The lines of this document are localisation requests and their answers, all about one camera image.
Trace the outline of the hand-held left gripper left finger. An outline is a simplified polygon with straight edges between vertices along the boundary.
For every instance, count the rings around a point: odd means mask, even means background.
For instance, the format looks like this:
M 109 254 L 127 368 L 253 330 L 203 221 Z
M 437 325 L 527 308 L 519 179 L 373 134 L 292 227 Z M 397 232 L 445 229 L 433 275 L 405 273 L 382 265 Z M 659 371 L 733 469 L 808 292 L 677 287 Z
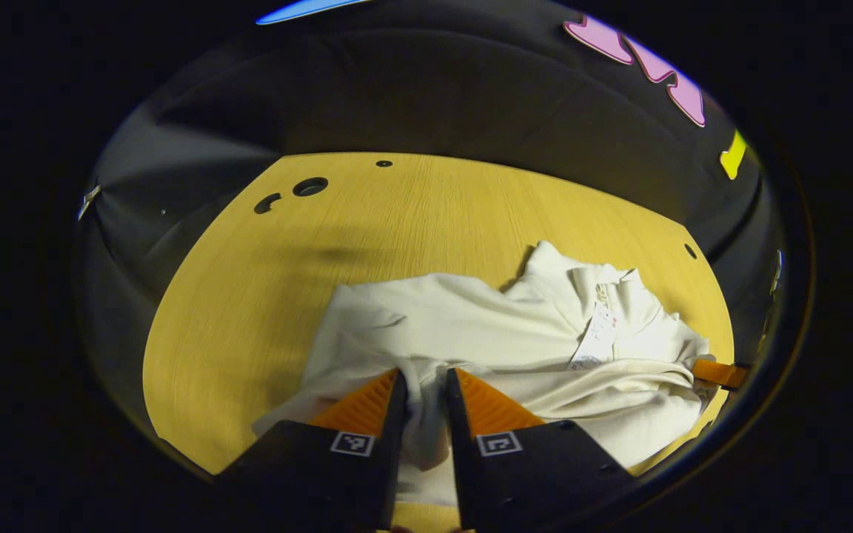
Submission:
M 275 423 L 214 481 L 270 531 L 388 530 L 406 407 L 402 372 L 382 372 L 307 422 Z

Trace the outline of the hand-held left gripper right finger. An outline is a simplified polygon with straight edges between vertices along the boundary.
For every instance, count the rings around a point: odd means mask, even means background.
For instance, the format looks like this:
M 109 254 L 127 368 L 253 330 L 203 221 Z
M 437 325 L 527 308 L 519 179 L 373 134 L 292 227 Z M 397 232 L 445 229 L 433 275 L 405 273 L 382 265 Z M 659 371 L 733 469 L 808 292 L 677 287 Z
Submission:
M 546 422 L 463 369 L 446 373 L 446 413 L 462 529 L 586 531 L 636 484 L 578 423 Z

